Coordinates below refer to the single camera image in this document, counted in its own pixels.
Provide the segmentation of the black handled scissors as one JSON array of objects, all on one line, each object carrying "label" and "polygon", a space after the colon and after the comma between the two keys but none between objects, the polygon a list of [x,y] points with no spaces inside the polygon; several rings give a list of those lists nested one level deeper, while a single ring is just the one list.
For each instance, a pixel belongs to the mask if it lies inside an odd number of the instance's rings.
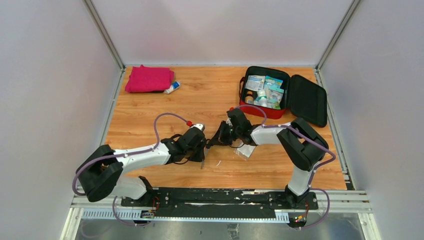
[{"label": "black handled scissors", "polygon": [[203,153],[202,153],[202,161],[201,161],[201,165],[200,165],[200,169],[202,170],[205,166],[205,160],[206,160],[206,156],[208,155],[209,149],[207,147],[204,148]]}]

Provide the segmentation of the clear bag white gauze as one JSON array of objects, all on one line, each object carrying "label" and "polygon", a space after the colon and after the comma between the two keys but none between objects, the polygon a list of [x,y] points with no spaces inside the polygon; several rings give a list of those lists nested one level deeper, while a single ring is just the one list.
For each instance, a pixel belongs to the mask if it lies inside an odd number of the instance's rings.
[{"label": "clear bag white gauze", "polygon": [[256,146],[254,145],[246,145],[242,143],[240,146],[235,148],[234,153],[238,155],[240,158],[242,158],[243,160],[248,161],[252,153],[254,152],[255,148]]}]

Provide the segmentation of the brown medicine bottle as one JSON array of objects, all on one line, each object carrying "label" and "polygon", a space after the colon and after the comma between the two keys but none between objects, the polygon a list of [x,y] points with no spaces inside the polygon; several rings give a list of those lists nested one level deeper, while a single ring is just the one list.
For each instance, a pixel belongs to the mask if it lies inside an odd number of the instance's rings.
[{"label": "brown medicine bottle", "polygon": [[247,91],[246,92],[246,96],[245,96],[245,98],[244,98],[244,102],[245,103],[247,103],[247,104],[250,104],[250,105],[253,105],[254,104],[254,97],[253,97],[253,92],[252,91]]}]

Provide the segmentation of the white tube blue label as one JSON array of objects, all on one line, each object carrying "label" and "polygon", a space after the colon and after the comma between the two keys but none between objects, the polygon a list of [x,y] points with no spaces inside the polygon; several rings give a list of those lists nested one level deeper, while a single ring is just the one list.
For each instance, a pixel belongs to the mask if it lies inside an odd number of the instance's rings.
[{"label": "white tube blue label", "polygon": [[175,81],[170,85],[168,89],[164,90],[163,92],[165,94],[170,94],[174,92],[175,90],[179,89],[180,87],[181,87],[181,84],[178,81]]}]

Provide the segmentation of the white bottle green label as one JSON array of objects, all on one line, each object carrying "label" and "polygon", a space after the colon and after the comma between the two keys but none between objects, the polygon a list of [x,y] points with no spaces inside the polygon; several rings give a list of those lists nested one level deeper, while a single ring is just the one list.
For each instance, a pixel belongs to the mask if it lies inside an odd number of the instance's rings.
[{"label": "white bottle green label", "polygon": [[264,89],[260,89],[257,91],[257,102],[261,107],[266,108],[268,106],[268,97]]}]

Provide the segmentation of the white blue paper packet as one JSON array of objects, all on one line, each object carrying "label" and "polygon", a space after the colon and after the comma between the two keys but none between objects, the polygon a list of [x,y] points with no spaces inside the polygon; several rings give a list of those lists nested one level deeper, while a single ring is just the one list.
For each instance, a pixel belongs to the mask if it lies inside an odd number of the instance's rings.
[{"label": "white blue paper packet", "polygon": [[263,75],[249,75],[244,88],[255,92],[263,90],[265,79],[266,77]]}]

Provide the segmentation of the black red medicine case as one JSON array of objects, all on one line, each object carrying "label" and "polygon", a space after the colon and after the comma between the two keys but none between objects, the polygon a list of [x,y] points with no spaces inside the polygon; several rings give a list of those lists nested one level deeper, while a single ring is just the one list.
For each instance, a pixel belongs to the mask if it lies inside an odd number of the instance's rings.
[{"label": "black red medicine case", "polygon": [[[250,75],[270,76],[283,80],[281,90],[278,91],[283,93],[280,103],[281,109],[260,106],[257,102],[257,91],[252,91],[254,104],[245,103],[247,91],[251,91],[245,89],[247,78]],[[263,87],[263,90],[266,91],[268,100],[269,90],[271,89]],[[239,105],[244,113],[250,115],[259,117],[266,115],[269,119],[277,120],[283,116],[286,110],[289,110],[294,116],[303,118],[307,122],[323,128],[327,125],[327,103],[327,92],[323,87],[301,75],[294,74],[290,76],[282,70],[250,66],[239,82]]]}]

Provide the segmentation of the teal edged small packet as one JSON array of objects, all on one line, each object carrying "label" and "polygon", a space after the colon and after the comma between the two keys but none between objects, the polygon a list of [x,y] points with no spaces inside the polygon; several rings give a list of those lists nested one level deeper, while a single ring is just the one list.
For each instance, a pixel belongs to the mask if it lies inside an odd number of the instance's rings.
[{"label": "teal edged small packet", "polygon": [[269,90],[268,100],[267,100],[267,106],[271,109],[280,110],[280,104],[283,99],[284,93],[275,91],[275,90]]}]

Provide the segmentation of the blue cotton swab packet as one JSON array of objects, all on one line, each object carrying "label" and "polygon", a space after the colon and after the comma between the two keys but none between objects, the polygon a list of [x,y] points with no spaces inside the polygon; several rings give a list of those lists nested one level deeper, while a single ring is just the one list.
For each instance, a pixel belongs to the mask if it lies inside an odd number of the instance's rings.
[{"label": "blue cotton swab packet", "polygon": [[280,91],[282,88],[284,81],[274,78],[274,77],[270,77],[270,76],[266,76],[265,77],[265,83],[264,83],[264,88],[268,88],[270,90],[274,90],[274,91]]}]

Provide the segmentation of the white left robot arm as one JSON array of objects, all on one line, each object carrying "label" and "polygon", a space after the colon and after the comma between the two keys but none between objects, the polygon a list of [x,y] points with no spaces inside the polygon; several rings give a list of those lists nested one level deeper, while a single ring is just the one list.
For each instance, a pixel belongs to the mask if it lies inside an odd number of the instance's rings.
[{"label": "white left robot arm", "polygon": [[183,135],[160,140],[158,145],[132,149],[98,147],[76,170],[76,180],[89,202],[108,196],[134,199],[140,206],[153,201],[150,184],[145,177],[128,177],[126,173],[150,166],[183,164],[184,160],[203,162],[206,137],[201,123],[189,127]]}]

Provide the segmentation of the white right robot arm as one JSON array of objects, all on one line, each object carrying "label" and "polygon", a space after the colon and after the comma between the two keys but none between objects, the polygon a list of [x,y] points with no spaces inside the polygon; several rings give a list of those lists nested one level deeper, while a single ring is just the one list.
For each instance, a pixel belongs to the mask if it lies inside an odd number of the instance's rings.
[{"label": "white right robot arm", "polygon": [[284,189],[286,204],[298,209],[306,201],[315,171],[325,154],[330,154],[328,143],[306,120],[301,117],[292,122],[277,125],[251,124],[239,108],[227,111],[215,135],[206,141],[206,149],[212,146],[233,146],[241,141],[243,147],[281,145],[294,165],[292,176]]}]

